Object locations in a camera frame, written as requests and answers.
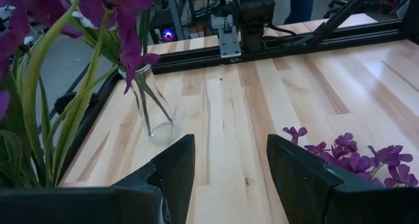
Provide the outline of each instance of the flower stem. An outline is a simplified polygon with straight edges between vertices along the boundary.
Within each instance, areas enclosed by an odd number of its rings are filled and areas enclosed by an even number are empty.
[[[380,166],[378,166],[377,168],[374,168],[372,171],[371,171],[371,177],[372,178],[375,178],[375,174],[379,171],[379,169],[381,168],[381,167],[383,167],[384,166],[384,163],[382,163],[382,164],[380,164]]]
[[[151,136],[150,118],[149,118],[149,113],[147,111],[147,102],[145,101],[144,89],[142,87],[138,86],[138,90],[139,90],[139,95],[141,97],[141,104],[143,106],[145,124],[147,125],[147,132],[149,133],[149,136]],[[137,106],[139,107],[138,96],[137,96],[137,93],[135,91],[134,91],[134,94],[136,96]]]
[[[164,115],[166,116],[166,118],[169,120],[170,123],[173,123],[172,118],[169,116],[168,112],[166,111],[166,109],[163,107],[162,103],[157,99],[157,97],[155,96],[154,92],[150,89],[150,86],[147,85],[147,83],[145,82],[145,79],[140,80],[140,84],[144,89],[144,91],[150,95],[150,97],[156,102],[156,104],[159,106],[159,108],[163,111]]]

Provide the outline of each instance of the wooden table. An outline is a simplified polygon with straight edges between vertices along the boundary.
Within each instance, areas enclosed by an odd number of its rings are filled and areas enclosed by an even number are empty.
[[[284,28],[302,33],[321,22]],[[343,26],[371,22],[356,14]],[[267,29],[266,34],[279,33]],[[206,37],[155,45],[151,51],[214,45],[217,38]],[[156,76],[182,135],[196,138],[188,223],[287,223],[266,157],[267,135],[287,137],[284,126],[307,127],[301,145],[332,143],[352,132],[362,153],[369,153],[370,144],[400,144],[417,161],[418,51],[415,44],[398,41]],[[124,96],[124,88],[124,81],[115,87],[62,186],[111,185],[165,149],[147,141],[133,94]],[[419,171],[417,163],[411,166]]]

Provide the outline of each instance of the scattered purple petals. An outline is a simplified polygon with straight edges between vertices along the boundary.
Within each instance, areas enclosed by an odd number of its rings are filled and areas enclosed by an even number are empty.
[[[290,134],[293,138],[291,139],[291,142],[293,142],[294,145],[299,144],[299,138],[302,136],[305,136],[307,134],[307,129],[305,127],[300,128],[298,131],[295,129],[295,127],[284,127],[282,129],[284,132],[287,132]]]
[[[318,153],[323,152],[326,149],[326,145],[326,142],[323,141],[318,145],[305,145],[304,148],[316,155]]]
[[[392,175],[392,177],[387,178],[384,181],[386,187],[393,187],[396,183],[405,184],[409,187],[414,187],[418,184],[418,180],[415,176],[413,174],[409,174],[410,167],[406,164],[400,164],[396,167],[389,166],[388,172]]]
[[[297,131],[296,128],[285,127],[284,132],[292,136],[291,142],[298,145],[298,140],[301,136],[307,134],[306,128],[301,128]],[[376,184],[379,187],[398,187],[400,184],[408,187],[415,187],[419,181],[410,174],[410,168],[401,162],[412,162],[413,156],[411,154],[401,154],[403,146],[391,145],[376,151],[373,146],[367,147],[373,154],[372,157],[360,155],[357,150],[357,142],[354,141],[354,136],[347,132],[339,136],[331,149],[326,149],[327,144],[321,142],[318,145],[305,145],[304,148],[321,157],[322,159],[339,166],[349,172],[356,174],[367,181]],[[387,165],[391,177],[384,180],[382,183],[377,177],[374,177],[377,170],[383,165]]]

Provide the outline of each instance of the purple orchid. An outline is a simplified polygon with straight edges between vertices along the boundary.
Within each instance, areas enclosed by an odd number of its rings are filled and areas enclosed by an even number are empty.
[[[298,131],[295,129],[295,127],[284,127],[282,129],[284,132],[287,132],[290,134],[293,138],[291,139],[291,142],[293,142],[294,145],[299,144],[299,138],[302,136],[305,136],[307,134],[307,129],[305,127],[300,128]]]
[[[335,140],[335,144],[332,145],[332,155],[339,159],[350,153],[355,153],[358,148],[356,141],[353,140],[354,136],[351,133],[345,133],[343,136],[339,136]]]
[[[330,162],[331,164],[334,164],[336,166],[342,166],[339,160],[337,160],[334,156],[332,156],[330,153],[323,151],[318,154],[319,157],[326,160],[327,162]]]
[[[27,14],[34,20],[50,28],[69,8],[69,4],[61,0],[10,0],[11,5],[23,6]],[[71,38],[81,37],[83,32],[66,24],[61,31]]]
[[[353,140],[354,135],[352,133],[345,133],[343,136],[338,136],[338,138],[335,140],[335,145],[344,147],[345,150],[348,152],[354,153],[358,150],[356,141]]]
[[[380,187],[384,187],[383,183],[378,178],[373,178],[371,176],[371,174],[368,173],[368,172],[360,172],[356,175],[359,176],[359,177],[362,177],[363,179],[366,179],[367,181],[372,182],[372,183],[374,183],[374,184],[376,184]]]
[[[304,148],[306,148],[306,150],[308,150],[309,152],[317,155],[323,151],[326,151],[326,145],[326,142],[323,141],[318,145],[305,145]]]
[[[141,41],[134,28],[128,30],[120,28],[119,33],[121,43],[120,61],[126,70],[126,88],[124,91],[124,94],[126,94],[131,87],[136,70],[147,64],[157,63],[160,56],[152,53],[141,55]]]
[[[365,172],[371,167],[369,157],[361,156],[359,153],[352,153],[349,158],[350,171],[353,173]]]
[[[373,153],[374,157],[371,158],[372,165],[377,168],[381,163],[387,164],[388,166],[397,166],[400,162],[412,162],[413,156],[410,154],[400,154],[403,150],[401,145],[391,145],[389,147],[375,151],[374,147],[368,145],[368,148]]]
[[[136,9],[148,9],[153,0],[81,0],[80,11],[88,18],[93,25],[100,27],[105,15],[104,7],[115,8],[115,12],[110,15],[107,28],[111,28],[118,23],[122,29],[130,29],[137,20]]]
[[[25,10],[17,6],[9,19],[8,28],[0,33],[0,78],[9,72],[9,56],[13,55],[29,32]]]
[[[5,116],[9,102],[9,92],[7,90],[0,91],[0,120]]]
[[[389,166],[388,172],[392,177],[384,180],[386,187],[392,188],[397,183],[405,184],[409,187],[414,187],[418,184],[418,180],[413,174],[409,174],[410,168],[406,164],[400,164],[398,166]]]

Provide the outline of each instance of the metal plate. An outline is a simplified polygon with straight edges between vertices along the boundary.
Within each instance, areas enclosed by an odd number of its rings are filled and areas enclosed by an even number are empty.
[[[220,46],[220,54],[222,58],[231,58],[242,55],[240,43],[237,38],[236,27],[231,28],[231,32],[225,33],[223,28],[218,29],[218,43]]]

